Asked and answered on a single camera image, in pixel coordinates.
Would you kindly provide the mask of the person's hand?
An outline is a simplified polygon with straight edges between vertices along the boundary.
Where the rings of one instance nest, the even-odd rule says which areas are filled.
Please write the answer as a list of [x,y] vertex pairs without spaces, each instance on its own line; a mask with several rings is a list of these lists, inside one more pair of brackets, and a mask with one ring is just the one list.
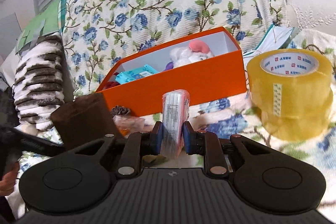
[[19,168],[20,168],[19,163],[16,162],[12,170],[3,176],[0,182],[0,196],[1,197],[9,196],[14,191],[15,182],[18,176]]

